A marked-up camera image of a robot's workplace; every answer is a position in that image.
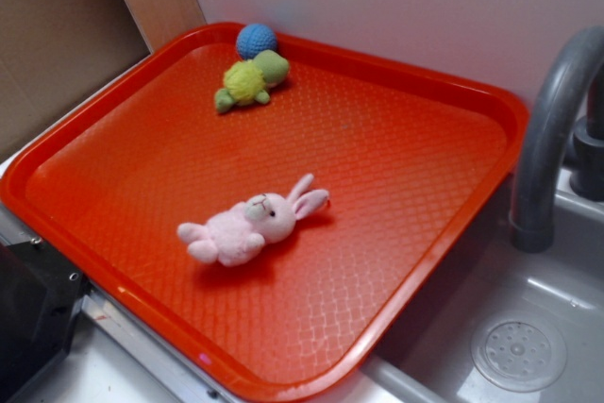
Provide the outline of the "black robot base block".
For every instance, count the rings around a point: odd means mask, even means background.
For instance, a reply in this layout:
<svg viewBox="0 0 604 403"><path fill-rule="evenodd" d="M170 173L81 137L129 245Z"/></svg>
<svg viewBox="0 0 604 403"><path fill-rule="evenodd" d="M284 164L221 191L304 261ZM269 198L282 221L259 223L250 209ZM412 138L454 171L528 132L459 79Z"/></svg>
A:
<svg viewBox="0 0 604 403"><path fill-rule="evenodd" d="M1 246L1 400L13 402L70 352L88 281L50 243Z"/></svg>

